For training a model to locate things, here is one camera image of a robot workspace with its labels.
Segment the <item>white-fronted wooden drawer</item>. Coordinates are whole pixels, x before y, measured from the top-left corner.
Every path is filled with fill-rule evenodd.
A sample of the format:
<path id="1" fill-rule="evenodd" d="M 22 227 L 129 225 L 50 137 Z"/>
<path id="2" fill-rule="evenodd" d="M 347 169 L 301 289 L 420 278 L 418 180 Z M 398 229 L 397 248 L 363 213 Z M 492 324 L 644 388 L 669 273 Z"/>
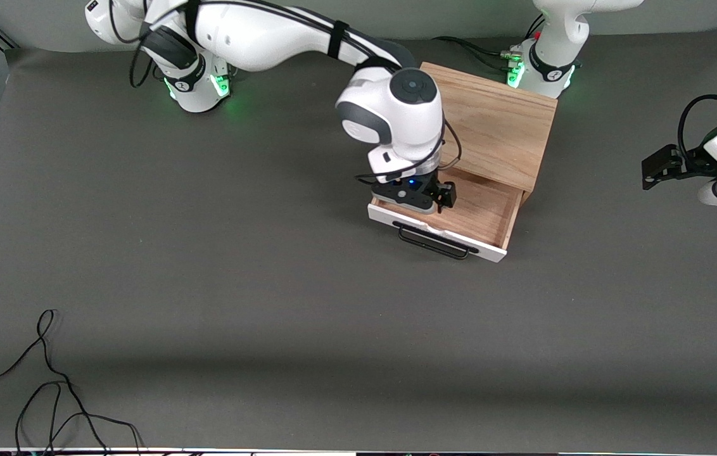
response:
<path id="1" fill-rule="evenodd" d="M 475 246 L 479 253 L 472 256 L 500 262 L 508 253 L 513 225 L 524 202 L 524 191 L 454 168 L 441 173 L 440 177 L 456 185 L 457 199 L 453 208 L 422 214 L 373 198 L 367 205 L 368 217 L 391 227 L 394 220 L 398 220 Z"/>

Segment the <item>black metal drawer handle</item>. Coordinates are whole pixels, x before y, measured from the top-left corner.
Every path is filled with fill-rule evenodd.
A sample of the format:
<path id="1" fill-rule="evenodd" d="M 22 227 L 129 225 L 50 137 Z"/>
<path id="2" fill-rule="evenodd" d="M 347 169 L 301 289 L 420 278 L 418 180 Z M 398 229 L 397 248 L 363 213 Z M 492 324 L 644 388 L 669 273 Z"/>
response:
<path id="1" fill-rule="evenodd" d="M 448 237 L 438 236 L 413 225 L 401 223 L 398 220 L 394 220 L 392 226 L 397 228 L 399 240 L 454 260 L 465 260 L 472 254 L 479 253 L 475 246 L 469 246 Z"/>

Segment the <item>light wooden drawer cabinet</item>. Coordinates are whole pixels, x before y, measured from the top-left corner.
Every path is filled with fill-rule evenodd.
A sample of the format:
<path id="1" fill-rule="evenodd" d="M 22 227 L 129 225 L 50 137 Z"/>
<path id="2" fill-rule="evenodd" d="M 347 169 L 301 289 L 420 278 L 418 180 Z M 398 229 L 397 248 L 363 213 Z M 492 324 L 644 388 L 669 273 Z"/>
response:
<path id="1" fill-rule="evenodd" d="M 425 61 L 440 90 L 443 112 L 457 133 L 446 133 L 441 164 L 448 165 L 462 146 L 454 168 L 523 191 L 535 190 L 555 118 L 557 100 L 508 84 Z"/>

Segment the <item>dark grey table mat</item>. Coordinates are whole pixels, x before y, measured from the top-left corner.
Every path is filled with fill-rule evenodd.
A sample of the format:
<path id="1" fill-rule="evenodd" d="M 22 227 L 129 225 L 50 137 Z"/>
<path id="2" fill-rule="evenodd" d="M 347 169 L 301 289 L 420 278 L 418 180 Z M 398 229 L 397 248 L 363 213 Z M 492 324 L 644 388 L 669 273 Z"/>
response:
<path id="1" fill-rule="evenodd" d="M 205 115 L 130 54 L 17 50 L 0 104 L 0 372 L 55 367 L 154 447 L 717 454 L 717 207 L 640 162 L 717 93 L 717 30 L 596 35 L 500 263 L 369 220 L 348 66 Z"/>

